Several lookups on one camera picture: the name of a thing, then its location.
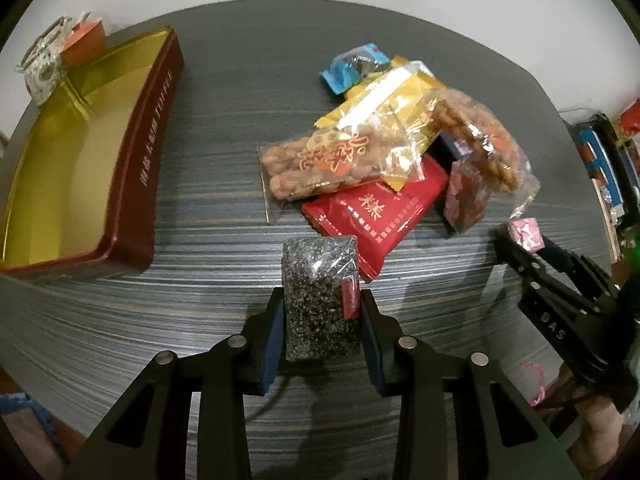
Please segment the pink candy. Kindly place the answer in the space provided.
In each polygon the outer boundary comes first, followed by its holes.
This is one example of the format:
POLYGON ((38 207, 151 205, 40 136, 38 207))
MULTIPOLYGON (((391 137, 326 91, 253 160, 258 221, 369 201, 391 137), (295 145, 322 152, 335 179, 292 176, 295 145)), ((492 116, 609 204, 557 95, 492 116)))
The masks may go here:
POLYGON ((544 238, 536 218, 519 218, 506 222, 506 232, 513 243, 534 254, 544 248, 544 238))

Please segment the dark red floral snack packet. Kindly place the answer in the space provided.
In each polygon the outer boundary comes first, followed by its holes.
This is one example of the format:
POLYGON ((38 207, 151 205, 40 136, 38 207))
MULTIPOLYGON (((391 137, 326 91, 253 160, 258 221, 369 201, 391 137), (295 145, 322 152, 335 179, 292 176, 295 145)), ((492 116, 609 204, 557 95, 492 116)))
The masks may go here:
POLYGON ((457 160, 451 166, 444 217, 458 233, 466 232, 485 217, 491 189, 472 162, 457 160))

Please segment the red rice cake packet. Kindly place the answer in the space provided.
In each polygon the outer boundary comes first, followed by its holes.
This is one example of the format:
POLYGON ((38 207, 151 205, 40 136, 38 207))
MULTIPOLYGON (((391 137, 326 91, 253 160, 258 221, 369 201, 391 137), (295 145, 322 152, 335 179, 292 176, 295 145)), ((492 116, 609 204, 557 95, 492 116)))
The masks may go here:
POLYGON ((422 180, 410 179, 399 192, 382 181, 372 181, 304 203, 303 215, 322 235, 356 237, 359 273, 373 281, 386 256, 448 185, 448 174, 430 155, 423 156, 422 170, 422 180))

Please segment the black sesame snack bar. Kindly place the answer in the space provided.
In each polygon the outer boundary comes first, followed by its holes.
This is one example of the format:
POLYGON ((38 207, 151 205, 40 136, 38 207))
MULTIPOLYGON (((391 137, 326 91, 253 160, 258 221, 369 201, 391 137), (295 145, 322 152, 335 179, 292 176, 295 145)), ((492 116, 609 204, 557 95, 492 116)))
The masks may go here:
POLYGON ((334 360, 360 350, 360 283, 352 236, 299 237, 282 252, 286 359, 334 360))

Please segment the clear fried twist snack bag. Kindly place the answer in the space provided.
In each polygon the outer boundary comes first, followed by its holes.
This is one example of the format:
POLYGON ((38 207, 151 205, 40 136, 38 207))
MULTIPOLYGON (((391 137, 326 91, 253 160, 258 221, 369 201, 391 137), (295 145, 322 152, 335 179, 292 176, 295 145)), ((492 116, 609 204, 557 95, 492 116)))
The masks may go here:
POLYGON ((337 122, 257 149, 268 223, 285 203, 381 181, 398 192, 426 178, 422 157, 437 131, 392 112, 337 122))

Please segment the colourful clutter at right edge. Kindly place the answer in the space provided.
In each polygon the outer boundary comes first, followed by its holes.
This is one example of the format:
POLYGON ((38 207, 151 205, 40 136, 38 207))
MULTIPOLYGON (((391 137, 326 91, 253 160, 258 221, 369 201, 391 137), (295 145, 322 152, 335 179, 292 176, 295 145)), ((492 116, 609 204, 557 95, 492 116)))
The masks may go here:
POLYGON ((612 238, 613 259, 639 261, 639 171, 614 122, 603 113, 569 125, 588 176, 596 182, 605 222, 612 238))

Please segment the gold snack packet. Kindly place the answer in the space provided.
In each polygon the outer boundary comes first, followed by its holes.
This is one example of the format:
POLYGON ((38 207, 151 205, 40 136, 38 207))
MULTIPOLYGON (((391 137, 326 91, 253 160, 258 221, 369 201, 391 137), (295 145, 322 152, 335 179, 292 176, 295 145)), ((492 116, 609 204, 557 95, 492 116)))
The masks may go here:
POLYGON ((347 92, 346 100, 314 123, 314 132, 350 131, 381 120, 406 120, 428 90, 442 88, 422 61, 393 64, 382 73, 373 73, 347 92))

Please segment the gold and red tin box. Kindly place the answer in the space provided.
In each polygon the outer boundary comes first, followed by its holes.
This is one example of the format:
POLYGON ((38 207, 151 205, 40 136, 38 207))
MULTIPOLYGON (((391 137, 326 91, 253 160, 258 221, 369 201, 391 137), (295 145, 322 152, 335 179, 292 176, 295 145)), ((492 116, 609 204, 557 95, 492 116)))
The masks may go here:
POLYGON ((160 160, 183 65, 178 36, 165 26, 62 78, 2 160, 2 274, 45 282, 150 266, 160 160))

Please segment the blue snack packet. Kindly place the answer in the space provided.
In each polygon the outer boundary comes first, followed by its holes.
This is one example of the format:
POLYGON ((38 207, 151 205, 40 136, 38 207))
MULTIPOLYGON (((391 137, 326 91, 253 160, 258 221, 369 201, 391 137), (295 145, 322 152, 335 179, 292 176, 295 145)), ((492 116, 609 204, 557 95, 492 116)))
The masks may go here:
POLYGON ((334 94, 344 94, 388 64, 390 58, 376 44, 363 44, 337 55, 321 77, 334 94))

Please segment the floral ceramic teapot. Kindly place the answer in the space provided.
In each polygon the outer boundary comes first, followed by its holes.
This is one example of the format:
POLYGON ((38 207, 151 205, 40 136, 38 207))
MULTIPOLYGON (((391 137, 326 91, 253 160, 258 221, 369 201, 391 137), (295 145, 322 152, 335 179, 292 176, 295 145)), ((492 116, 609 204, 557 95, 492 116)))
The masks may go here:
POLYGON ((34 40, 15 67, 24 77, 27 92, 37 106, 50 98, 62 77, 61 52, 72 31, 71 21, 67 16, 55 20, 34 40))

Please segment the orange lidded tea cup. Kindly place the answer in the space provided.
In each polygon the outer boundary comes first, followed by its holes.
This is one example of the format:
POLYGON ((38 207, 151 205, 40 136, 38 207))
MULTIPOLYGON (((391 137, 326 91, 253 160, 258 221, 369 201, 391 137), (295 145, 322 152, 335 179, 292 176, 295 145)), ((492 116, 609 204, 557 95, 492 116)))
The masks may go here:
POLYGON ((73 28, 61 51, 61 60, 66 66, 84 66, 101 56, 105 50, 105 30, 99 18, 73 28))

